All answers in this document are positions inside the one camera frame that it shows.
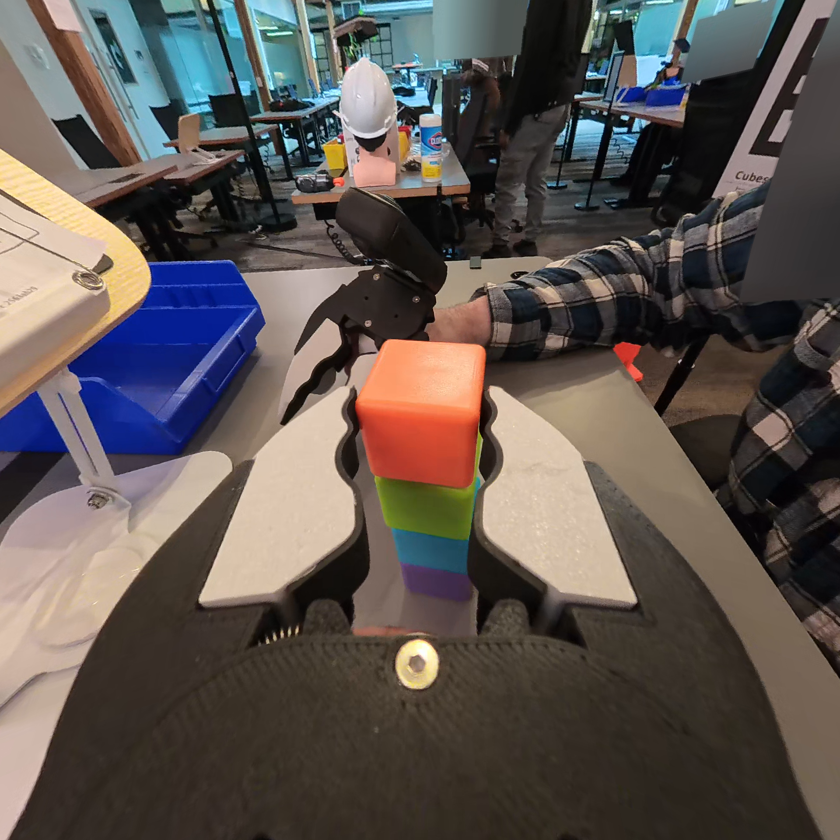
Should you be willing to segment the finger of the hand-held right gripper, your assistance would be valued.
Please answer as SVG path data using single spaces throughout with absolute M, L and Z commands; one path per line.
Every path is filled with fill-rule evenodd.
M 353 345 L 339 324 L 308 326 L 300 336 L 280 394 L 280 425 L 286 426 L 312 394 L 325 393 L 351 361 Z
M 373 368 L 379 350 L 375 341 L 358 331 L 342 336 L 341 385 L 360 391 Z

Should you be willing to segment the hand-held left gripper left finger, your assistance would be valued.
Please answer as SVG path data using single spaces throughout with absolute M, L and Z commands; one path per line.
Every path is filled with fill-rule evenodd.
M 198 597 L 206 609 L 270 605 L 302 617 L 318 599 L 346 602 L 370 569 L 353 482 L 357 391 L 341 386 L 294 417 L 250 463 Z

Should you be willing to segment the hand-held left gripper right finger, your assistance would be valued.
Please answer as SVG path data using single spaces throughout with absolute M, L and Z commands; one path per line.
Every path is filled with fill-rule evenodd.
M 486 612 L 505 600 L 533 621 L 565 608 L 630 612 L 638 598 L 587 464 L 553 425 L 497 385 L 482 399 L 480 487 L 468 576 Z

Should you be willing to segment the orange cube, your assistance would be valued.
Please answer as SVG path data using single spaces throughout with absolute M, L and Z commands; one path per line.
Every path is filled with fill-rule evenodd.
M 473 343 L 383 343 L 355 403 L 374 476 L 457 489 L 471 483 L 486 362 Z

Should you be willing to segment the cyan cube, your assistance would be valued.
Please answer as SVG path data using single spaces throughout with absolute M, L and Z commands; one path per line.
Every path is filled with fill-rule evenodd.
M 438 569 L 467 567 L 469 540 L 457 541 L 390 528 L 399 561 Z

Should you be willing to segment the lime green cube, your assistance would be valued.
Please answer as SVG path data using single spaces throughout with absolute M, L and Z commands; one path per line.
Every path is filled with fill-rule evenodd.
M 481 449 L 482 437 L 478 435 L 475 476 L 471 485 L 461 488 L 375 476 L 385 524 L 400 531 L 468 540 L 476 494 L 482 482 L 479 472 Z

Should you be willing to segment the purple cube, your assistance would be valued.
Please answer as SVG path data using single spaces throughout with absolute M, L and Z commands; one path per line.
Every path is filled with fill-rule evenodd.
M 453 602 L 471 598 L 473 587 L 465 563 L 457 569 L 438 569 L 401 562 L 400 568 L 404 585 L 411 593 Z

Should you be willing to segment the blue plastic bin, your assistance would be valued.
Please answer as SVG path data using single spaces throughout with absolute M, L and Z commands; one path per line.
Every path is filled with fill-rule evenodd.
M 153 263 L 139 310 L 69 364 L 104 451 L 179 455 L 266 321 L 230 260 Z

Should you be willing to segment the person's right forearm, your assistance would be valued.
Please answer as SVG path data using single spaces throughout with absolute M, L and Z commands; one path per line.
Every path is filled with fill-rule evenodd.
M 748 352 L 788 343 L 817 301 L 741 300 L 769 184 L 719 197 L 675 226 L 583 250 L 519 280 L 477 289 L 479 342 L 494 361 L 646 344 L 683 350 L 711 335 Z

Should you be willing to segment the grey desk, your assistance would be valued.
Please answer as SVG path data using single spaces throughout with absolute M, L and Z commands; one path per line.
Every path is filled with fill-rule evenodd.
M 449 263 L 439 305 L 468 299 L 485 282 L 535 270 L 544 258 Z M 277 405 L 291 354 L 315 306 L 356 269 L 244 273 L 266 326 L 258 350 L 233 380 L 186 452 L 215 450 L 234 464 L 277 431 Z M 763 681 L 791 767 L 823 838 L 838 838 L 838 677 L 709 492 L 646 396 L 611 350 L 581 350 L 524 364 L 492 364 L 486 381 L 557 427 L 622 488 L 686 558 L 727 614 Z M 355 596 L 355 622 L 467 635 L 466 603 L 405 589 L 390 532 L 364 462 L 360 488 L 371 537 L 371 573 Z M 77 669 L 38 677 L 2 710 L 2 838 L 32 791 Z

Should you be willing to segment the wooden office table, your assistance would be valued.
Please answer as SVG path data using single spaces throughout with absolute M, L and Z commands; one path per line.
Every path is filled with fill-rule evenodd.
M 336 185 L 326 192 L 306 193 L 295 190 L 290 200 L 295 205 L 312 205 L 321 203 L 337 203 L 341 195 L 351 187 L 356 186 L 348 170 L 339 179 L 343 183 Z M 415 197 L 465 196 L 470 192 L 469 178 L 463 167 L 452 154 L 443 160 L 443 174 L 440 183 L 424 182 L 420 172 L 401 172 L 395 184 L 369 187 L 373 193 L 389 196 L 393 199 L 407 199 Z

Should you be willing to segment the pink mannequin head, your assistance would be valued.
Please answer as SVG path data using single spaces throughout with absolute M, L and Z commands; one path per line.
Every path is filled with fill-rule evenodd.
M 372 138 L 355 136 L 344 129 L 344 148 L 350 177 L 355 186 L 393 186 L 402 166 L 398 128 L 390 129 Z

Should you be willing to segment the white wipes canister yellow label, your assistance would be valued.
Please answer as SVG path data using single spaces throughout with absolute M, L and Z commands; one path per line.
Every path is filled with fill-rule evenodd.
M 421 175 L 426 183 L 438 184 L 443 179 L 442 118 L 433 112 L 419 118 Z

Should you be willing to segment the black office chair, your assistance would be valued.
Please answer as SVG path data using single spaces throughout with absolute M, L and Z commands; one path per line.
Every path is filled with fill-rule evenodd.
M 453 145 L 469 182 L 465 213 L 476 219 L 479 226 L 493 231 L 495 213 L 487 201 L 496 193 L 501 157 L 497 129 L 501 94 L 497 79 L 477 67 L 478 62 L 474 61 L 472 69 L 461 77 L 462 89 L 469 91 L 469 100 L 458 114 Z

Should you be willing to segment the white hard hat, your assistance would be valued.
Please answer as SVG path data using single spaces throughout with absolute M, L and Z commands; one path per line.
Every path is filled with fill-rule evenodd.
M 339 116 L 355 139 L 374 140 L 397 122 L 397 105 L 383 69 L 362 57 L 344 73 Z

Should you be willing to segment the black floor lamp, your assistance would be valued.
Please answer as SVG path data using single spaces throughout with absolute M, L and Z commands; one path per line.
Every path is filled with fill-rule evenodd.
M 274 193 L 270 185 L 270 181 L 266 174 L 266 168 L 264 166 L 263 159 L 259 152 L 259 144 L 256 138 L 256 134 L 254 132 L 253 124 L 250 121 L 249 115 L 247 113 L 245 99 L 242 95 L 238 84 L 238 77 L 236 75 L 235 65 L 232 61 L 231 55 L 228 50 L 227 41 L 224 36 L 223 28 L 214 1 L 208 1 L 207 6 L 211 19 L 213 20 L 214 31 L 217 37 L 219 47 L 222 51 L 225 66 L 227 69 L 227 74 L 231 82 L 234 101 L 236 102 L 236 107 L 238 109 L 240 127 L 245 129 L 246 135 L 248 137 L 248 159 L 250 161 L 251 170 L 254 174 L 255 182 L 259 190 L 259 197 L 261 202 L 266 204 L 270 209 L 269 216 L 266 213 L 262 213 L 260 215 L 259 224 L 261 224 L 265 231 L 267 231 L 267 233 L 269 234 L 285 233 L 297 227 L 298 223 L 296 216 L 294 212 L 289 212 L 288 210 L 286 210 L 282 213 L 279 210 L 277 201 L 274 197 Z

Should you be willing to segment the dark wooden table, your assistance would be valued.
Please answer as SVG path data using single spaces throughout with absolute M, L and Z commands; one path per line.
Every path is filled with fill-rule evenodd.
M 68 195 L 114 222 L 130 219 L 159 204 L 172 190 L 187 190 L 225 174 L 242 152 L 165 154 L 128 166 L 68 170 L 51 182 Z

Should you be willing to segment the person's plaid shirt torso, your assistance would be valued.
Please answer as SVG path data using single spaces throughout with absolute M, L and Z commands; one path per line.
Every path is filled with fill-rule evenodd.
M 785 351 L 741 415 L 717 498 L 838 671 L 838 300 L 739 305 L 721 333 L 743 350 Z

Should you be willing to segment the beige wooden chair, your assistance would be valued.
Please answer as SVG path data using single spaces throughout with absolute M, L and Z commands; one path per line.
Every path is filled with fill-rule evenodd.
M 176 148 L 179 154 L 202 164 L 215 160 L 215 155 L 201 149 L 201 116 L 198 113 L 184 114 L 178 119 Z

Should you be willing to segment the printed instruction sheet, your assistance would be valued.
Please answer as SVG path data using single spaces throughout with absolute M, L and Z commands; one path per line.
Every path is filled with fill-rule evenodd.
M 110 266 L 103 241 L 62 227 L 2 193 L 2 316 L 65 295 L 75 305 L 103 293 Z

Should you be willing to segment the wooden pillar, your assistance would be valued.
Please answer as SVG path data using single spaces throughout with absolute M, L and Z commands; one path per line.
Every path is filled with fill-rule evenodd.
M 140 163 L 140 153 L 85 45 L 81 32 L 72 33 L 56 29 L 43 1 L 27 1 L 27 5 L 55 52 L 101 140 L 122 165 Z

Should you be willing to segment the white black standing banner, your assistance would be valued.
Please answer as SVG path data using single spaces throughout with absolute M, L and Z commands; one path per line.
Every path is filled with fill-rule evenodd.
M 772 177 L 835 5 L 835 1 L 805 1 L 782 6 L 756 62 L 745 123 L 714 197 L 745 193 Z

